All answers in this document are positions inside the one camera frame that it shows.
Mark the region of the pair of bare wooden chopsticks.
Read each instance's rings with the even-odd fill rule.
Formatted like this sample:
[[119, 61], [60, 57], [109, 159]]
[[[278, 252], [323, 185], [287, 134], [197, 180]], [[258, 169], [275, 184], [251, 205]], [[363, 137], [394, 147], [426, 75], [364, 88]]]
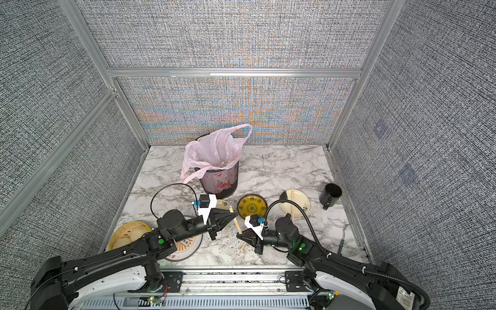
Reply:
[[294, 210], [295, 210], [295, 207], [294, 207], [294, 189], [291, 189], [291, 196], [290, 196], [290, 200], [291, 200], [291, 218], [292, 220], [294, 220], [295, 218], [295, 215], [294, 215]]

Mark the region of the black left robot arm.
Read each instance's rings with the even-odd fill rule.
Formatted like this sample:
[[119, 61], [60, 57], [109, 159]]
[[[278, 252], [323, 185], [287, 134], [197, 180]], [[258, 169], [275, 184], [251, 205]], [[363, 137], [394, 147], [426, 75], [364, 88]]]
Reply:
[[130, 244], [76, 260], [49, 258], [32, 280], [25, 308], [71, 309], [105, 294], [157, 291], [164, 286], [158, 262], [177, 251], [177, 242], [204, 233], [214, 239], [236, 216], [201, 208], [197, 217], [187, 219], [172, 209], [157, 220], [157, 228]]

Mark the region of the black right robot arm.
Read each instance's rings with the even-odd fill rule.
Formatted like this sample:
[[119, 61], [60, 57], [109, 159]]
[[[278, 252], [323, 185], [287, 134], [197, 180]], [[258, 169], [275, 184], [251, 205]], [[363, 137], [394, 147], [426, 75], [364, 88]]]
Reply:
[[324, 249], [301, 235], [290, 215], [279, 218], [274, 229], [259, 216], [247, 217], [245, 225], [237, 238], [257, 254], [269, 246], [286, 248], [286, 258], [302, 268], [297, 281], [314, 295], [334, 291], [370, 309], [428, 309], [431, 305], [427, 293], [391, 264], [361, 263]]

